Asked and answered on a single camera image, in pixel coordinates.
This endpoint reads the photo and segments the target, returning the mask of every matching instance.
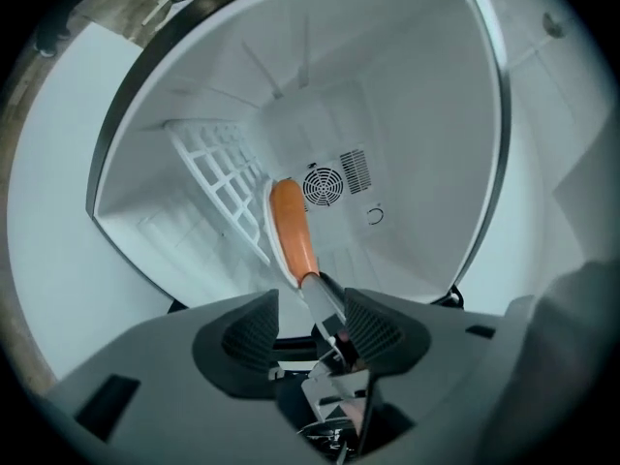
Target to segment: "wooden floor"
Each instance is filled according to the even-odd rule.
[[[157,0],[83,0],[72,12],[68,27],[75,37],[90,22],[96,22],[145,47],[169,9],[166,6],[142,26],[156,5]],[[54,378],[30,335],[17,299],[9,263],[7,196],[11,165],[28,111],[47,74],[71,42],[60,42],[56,57],[45,59],[33,49],[31,39],[0,92],[0,343],[22,381],[39,394],[54,383]]]

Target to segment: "orange object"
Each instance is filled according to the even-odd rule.
[[[301,286],[301,281],[306,275],[310,273],[319,275],[319,266],[312,250],[310,230],[303,208],[301,188],[290,179],[280,181],[273,186],[269,201],[273,223],[287,266]]]

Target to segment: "fan vent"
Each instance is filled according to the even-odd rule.
[[[340,155],[340,162],[352,195],[370,188],[370,171],[363,150],[353,150]]]
[[[332,205],[341,197],[343,190],[342,176],[327,167],[312,170],[303,180],[303,195],[315,205]]]

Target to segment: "circular fan grille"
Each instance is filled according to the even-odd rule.
[[[303,180],[303,194],[315,205],[330,206],[340,198],[343,190],[340,174],[327,167],[314,169]]]

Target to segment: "white wire rack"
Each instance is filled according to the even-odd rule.
[[[179,156],[209,199],[267,265],[268,241],[261,240],[266,174],[231,122],[170,120],[165,125]]]

